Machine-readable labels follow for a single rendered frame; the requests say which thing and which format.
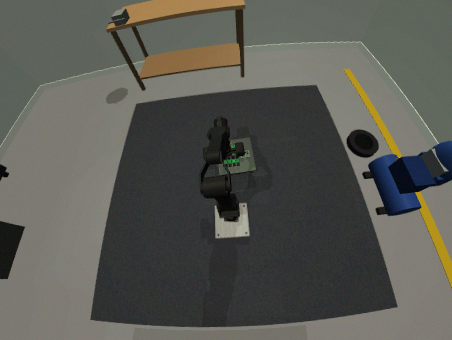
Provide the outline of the grey switch panel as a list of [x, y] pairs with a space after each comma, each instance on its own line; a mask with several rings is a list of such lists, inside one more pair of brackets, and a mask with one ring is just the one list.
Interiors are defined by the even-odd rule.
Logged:
[[[235, 143], [243, 142], [245, 155], [236, 156], [236, 153], [232, 154], [232, 158], [224, 159], [224, 164], [228, 168], [230, 174], [238, 174], [244, 172], [256, 171], [253, 150], [250, 137], [230, 140], [231, 148], [235, 148]], [[224, 166], [218, 164], [220, 176], [227, 175], [227, 171]]]

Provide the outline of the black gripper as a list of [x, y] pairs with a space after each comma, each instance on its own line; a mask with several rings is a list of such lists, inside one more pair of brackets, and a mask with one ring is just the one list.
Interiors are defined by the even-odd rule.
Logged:
[[[205, 152], [207, 152], [208, 147], [203, 148], [203, 157]], [[223, 151], [223, 159], [232, 158], [232, 154], [236, 153], [236, 156], [244, 156], [245, 150], [244, 150], [244, 144], [243, 142], [237, 142], [235, 143], [235, 148], [231, 148], [231, 145], [229, 145], [228, 149]]]

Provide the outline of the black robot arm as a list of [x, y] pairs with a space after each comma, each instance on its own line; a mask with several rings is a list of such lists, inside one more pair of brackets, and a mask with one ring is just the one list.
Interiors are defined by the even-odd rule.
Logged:
[[[204, 154], [205, 163], [199, 173], [200, 193], [204, 198], [217, 201], [219, 217], [224, 221], [238, 222], [240, 216], [239, 202], [232, 192], [231, 174], [224, 164], [223, 151], [230, 145], [230, 129], [227, 119], [217, 117], [214, 127], [210, 127], [207, 133], [210, 140], [208, 150]], [[225, 176], [204, 177], [209, 165], [221, 164], [227, 171]]]

